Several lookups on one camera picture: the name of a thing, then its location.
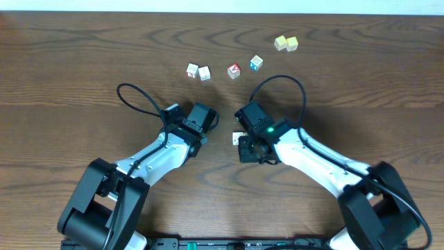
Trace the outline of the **wooden block with dots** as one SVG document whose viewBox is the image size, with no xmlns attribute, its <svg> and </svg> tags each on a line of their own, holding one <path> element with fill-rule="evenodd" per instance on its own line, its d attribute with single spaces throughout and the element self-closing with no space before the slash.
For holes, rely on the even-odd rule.
<svg viewBox="0 0 444 250">
<path fill-rule="evenodd" d="M 239 144 L 239 138 L 242 136 L 247 136 L 246 132 L 233 132 L 232 133 L 232 144 L 237 146 Z"/>
</svg>

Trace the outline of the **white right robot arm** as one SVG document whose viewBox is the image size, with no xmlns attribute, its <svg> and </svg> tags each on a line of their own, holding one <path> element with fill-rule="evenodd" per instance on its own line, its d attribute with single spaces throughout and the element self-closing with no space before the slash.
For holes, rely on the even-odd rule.
<svg viewBox="0 0 444 250">
<path fill-rule="evenodd" d="M 433 234 L 397 170 L 387 162 L 370 166 L 321 144 L 299 125 L 268 115 L 235 115 L 247 134 L 239 140 L 243 163 L 283 163 L 316 181 L 338 201 L 345 226 L 330 249 L 408 249 L 419 228 L 427 249 Z"/>
</svg>

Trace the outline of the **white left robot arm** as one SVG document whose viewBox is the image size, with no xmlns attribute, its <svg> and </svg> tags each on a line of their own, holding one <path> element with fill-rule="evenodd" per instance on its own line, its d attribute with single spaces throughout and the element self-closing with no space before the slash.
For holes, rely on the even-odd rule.
<svg viewBox="0 0 444 250">
<path fill-rule="evenodd" d="M 60 216 L 58 232 L 85 249 L 144 249 L 148 241 L 135 228 L 150 187 L 196 156 L 206 132 L 182 124 L 129 158 L 92 161 Z"/>
</svg>

